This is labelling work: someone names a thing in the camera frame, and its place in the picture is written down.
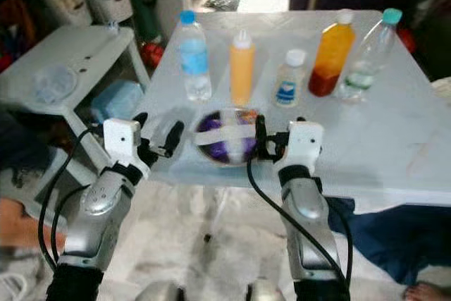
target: white bottle cap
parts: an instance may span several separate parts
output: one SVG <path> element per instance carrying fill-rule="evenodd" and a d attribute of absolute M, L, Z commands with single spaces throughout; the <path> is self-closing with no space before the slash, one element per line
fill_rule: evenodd
<path fill-rule="evenodd" d="M 299 67 L 304 63 L 306 55 L 302 49 L 291 49 L 285 55 L 285 62 L 291 67 Z"/>
<path fill-rule="evenodd" d="M 233 46 L 236 49 L 250 49 L 252 46 L 252 38 L 246 30 L 241 30 L 233 38 Z"/>
<path fill-rule="evenodd" d="M 352 12 L 352 10 L 344 8 L 337 12 L 337 21 L 339 24 L 349 25 L 352 23 L 352 19 L 354 19 L 354 12 Z"/>

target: green object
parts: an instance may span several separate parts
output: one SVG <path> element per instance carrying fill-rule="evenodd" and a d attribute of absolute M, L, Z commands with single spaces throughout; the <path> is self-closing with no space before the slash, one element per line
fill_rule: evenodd
<path fill-rule="evenodd" d="M 152 41 L 161 32 L 154 9 L 146 4 L 144 0 L 131 0 L 131 2 L 137 37 L 143 42 Z"/>
<path fill-rule="evenodd" d="M 390 25 L 396 25 L 401 20 L 401 17 L 402 11 L 396 8 L 387 8 L 383 12 L 382 21 Z"/>

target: black cable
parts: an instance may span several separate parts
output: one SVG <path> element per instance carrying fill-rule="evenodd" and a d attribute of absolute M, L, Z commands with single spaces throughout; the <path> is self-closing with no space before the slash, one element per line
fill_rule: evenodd
<path fill-rule="evenodd" d="M 352 275 L 352 260 L 354 256 L 354 248 L 352 246 L 353 239 L 352 234 L 350 230 L 350 225 L 347 223 L 345 217 L 341 213 L 341 211 L 335 206 L 335 202 L 331 201 L 331 199 L 326 199 L 329 207 L 334 210 L 335 213 L 337 213 L 338 217 L 340 218 L 343 227 L 345 228 L 346 232 L 346 239 L 347 239 L 347 267 L 346 267 L 346 282 L 347 285 L 351 285 L 351 275 Z"/>
<path fill-rule="evenodd" d="M 60 216 L 61 212 L 63 211 L 64 205 L 66 204 L 66 202 L 73 195 L 77 194 L 78 192 L 81 192 L 82 190 L 85 190 L 89 186 L 90 185 L 82 186 L 82 187 L 79 187 L 79 188 L 69 192 L 68 194 L 66 194 L 64 196 L 64 198 L 60 201 L 60 203 L 55 208 L 54 220 L 53 220 L 53 223 L 51 224 L 50 244 L 51 244 L 51 252 L 54 255 L 54 260 L 55 260 L 56 264 L 58 263 L 58 259 L 59 259 L 58 248 L 56 246 L 56 228 L 58 226 L 59 216 Z"/>
<path fill-rule="evenodd" d="M 61 174 L 63 174 L 64 170 L 66 169 L 67 165 L 69 164 L 69 161 L 72 159 L 75 150 L 77 149 L 78 145 L 80 144 L 82 138 L 89 133 L 91 130 L 88 128 L 87 130 L 84 130 L 75 141 L 74 147 L 72 148 L 72 151 L 68 155 L 66 161 L 64 161 L 64 164 L 57 170 L 55 176 L 51 179 L 49 187 L 47 188 L 47 191 L 45 193 L 44 199 L 42 201 L 42 207 L 41 212 L 39 214 L 39 222 L 37 224 L 37 239 L 39 241 L 39 247 L 41 249 L 42 255 L 44 255 L 45 260 L 47 261 L 47 264 L 49 264 L 52 271 L 55 271 L 56 263 L 51 258 L 49 251 L 47 250 L 47 247 L 45 245 L 44 240 L 44 219 L 45 219 L 45 212 L 47 210 L 47 206 L 49 205 L 51 193 L 55 188 L 55 184 L 58 181 L 58 179 L 61 177 Z"/>
<path fill-rule="evenodd" d="M 266 195 L 260 187 L 255 182 L 254 176 L 252 175 L 252 157 L 250 157 L 247 160 L 247 177 L 249 178 L 249 182 L 251 183 L 252 187 L 255 189 L 255 191 L 260 195 L 260 197 L 265 200 L 267 204 L 269 204 L 271 207 L 273 207 L 283 218 L 285 218 L 288 222 L 292 224 L 293 227 L 295 227 L 308 241 L 312 243 L 313 246 L 315 246 L 318 251 L 324 256 L 324 258 L 329 262 L 329 264 L 332 266 L 332 269 L 335 271 L 335 273 L 338 276 L 338 279 L 340 282 L 345 286 L 346 290 L 349 290 L 349 286 L 346 283 L 346 279 L 343 276 L 343 273 L 341 272 L 340 267 L 335 262 L 335 260 L 327 253 L 327 250 L 324 249 L 323 246 L 304 228 L 302 227 L 296 220 L 293 219 L 289 213 L 284 211 L 282 208 L 280 208 L 268 195 Z"/>

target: blue cloth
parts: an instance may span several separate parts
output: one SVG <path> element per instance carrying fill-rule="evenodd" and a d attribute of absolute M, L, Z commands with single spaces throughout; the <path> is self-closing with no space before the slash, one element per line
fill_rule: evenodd
<path fill-rule="evenodd" d="M 349 223 L 354 246 L 398 283 L 413 285 L 428 265 L 451 266 L 451 208 L 403 205 L 354 215 L 354 201 L 328 198 Z M 331 210 L 329 225 L 345 234 Z"/>

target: purple object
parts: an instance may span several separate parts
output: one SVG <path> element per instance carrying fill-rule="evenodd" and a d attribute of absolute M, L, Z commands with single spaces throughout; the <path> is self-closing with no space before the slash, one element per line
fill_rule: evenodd
<path fill-rule="evenodd" d="M 255 123 L 255 119 L 257 117 L 257 112 L 254 110 L 236 109 L 236 114 L 238 121 L 243 125 Z M 215 111 L 201 120 L 197 126 L 196 132 L 207 132 L 209 130 L 221 128 L 222 126 L 223 123 L 221 121 L 221 114 L 219 111 Z M 243 139 L 243 142 L 245 143 L 245 152 L 243 154 L 243 162 L 241 164 L 246 163 L 248 158 L 252 155 L 252 150 L 256 144 L 253 137 L 247 137 Z M 198 148 L 205 156 L 214 161 L 221 162 L 225 165 L 236 165 L 230 162 L 226 149 L 226 143 L 224 141 L 215 142 L 211 145 L 198 146 Z"/>

